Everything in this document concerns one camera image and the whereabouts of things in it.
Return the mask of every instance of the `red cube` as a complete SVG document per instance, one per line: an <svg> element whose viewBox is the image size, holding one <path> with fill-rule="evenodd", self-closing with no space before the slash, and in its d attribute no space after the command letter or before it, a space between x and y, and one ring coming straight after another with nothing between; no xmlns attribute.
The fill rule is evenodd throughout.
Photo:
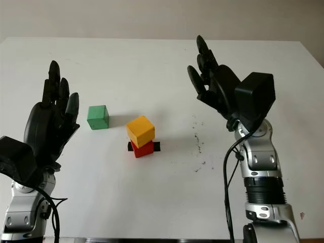
<svg viewBox="0 0 324 243"><path fill-rule="evenodd" d="M153 153L154 152L154 143L153 141L149 141L147 144L144 146L138 148L136 145L131 141L132 148L135 154L136 158L145 156L147 154Z"/></svg>

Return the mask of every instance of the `black cable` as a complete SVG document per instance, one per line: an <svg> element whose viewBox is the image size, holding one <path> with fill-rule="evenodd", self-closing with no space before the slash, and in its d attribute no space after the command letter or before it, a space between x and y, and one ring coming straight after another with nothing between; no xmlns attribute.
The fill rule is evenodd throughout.
<svg viewBox="0 0 324 243"><path fill-rule="evenodd" d="M237 166L238 166L238 162L239 162L239 159L237 160L236 165L235 165L235 168L234 168L234 170L233 170L233 172L232 172L232 175L231 175L231 177L229 178L228 186L227 186L227 187L229 187L229 185L231 184L231 181L232 181L232 179L233 179L233 176L234 176L235 171L236 171Z"/></svg>
<svg viewBox="0 0 324 243"><path fill-rule="evenodd" d="M59 243L59 239L60 239L60 219L59 219L59 213L57 211L56 205L53 202L52 198L42 189L35 187L35 186L31 186L31 185L27 185L26 183L16 180L16 182L18 182L20 185L29 187L31 189L34 189L36 191L38 191L50 204L50 206L53 209L53 215L55 217L55 225L56 228L53 227L54 229L54 243Z"/></svg>
<svg viewBox="0 0 324 243"><path fill-rule="evenodd" d="M55 207L57 208L62 202L66 201L67 198L54 198L52 197L53 200L60 200L56 205ZM56 230L56 227L55 227L55 224L54 224L54 214L52 214L52 226L53 226L53 229Z"/></svg>
<svg viewBox="0 0 324 243"><path fill-rule="evenodd" d="M229 237L230 242L234 243L234 233L233 233L233 223L232 223L232 215L231 215L231 208L229 204L229 196L228 196L228 182L227 182L227 160L231 152L236 148L237 145L239 145L241 142L243 142L245 139L248 139L250 136L254 134L255 131L249 132L244 137L238 139L230 148L227 150L225 157L224 157L224 163L223 163L223 177L224 177L224 191L225 191L225 213L226 213L226 221L227 221L227 227L229 231Z"/></svg>

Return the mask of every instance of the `white wall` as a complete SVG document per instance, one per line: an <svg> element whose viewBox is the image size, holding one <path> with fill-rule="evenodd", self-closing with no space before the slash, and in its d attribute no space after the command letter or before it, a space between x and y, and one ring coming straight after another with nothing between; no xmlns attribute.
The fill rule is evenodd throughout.
<svg viewBox="0 0 324 243"><path fill-rule="evenodd" d="M8 36L301 41L324 66L322 0L0 0Z"/></svg>

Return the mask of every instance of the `yellow cube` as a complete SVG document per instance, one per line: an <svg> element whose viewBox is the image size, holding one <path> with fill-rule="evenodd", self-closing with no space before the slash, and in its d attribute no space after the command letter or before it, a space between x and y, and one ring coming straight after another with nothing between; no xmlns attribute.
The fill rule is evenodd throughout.
<svg viewBox="0 0 324 243"><path fill-rule="evenodd" d="M131 121L126 128L128 136L138 148L155 138L155 127L145 116Z"/></svg>

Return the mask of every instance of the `black ribbed cylinder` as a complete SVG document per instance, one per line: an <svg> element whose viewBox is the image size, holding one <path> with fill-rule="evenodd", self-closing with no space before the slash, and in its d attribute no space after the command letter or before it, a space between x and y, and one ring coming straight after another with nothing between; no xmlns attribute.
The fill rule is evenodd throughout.
<svg viewBox="0 0 324 243"><path fill-rule="evenodd" d="M278 177L244 178L247 200L251 204L285 204L284 184Z"/></svg>

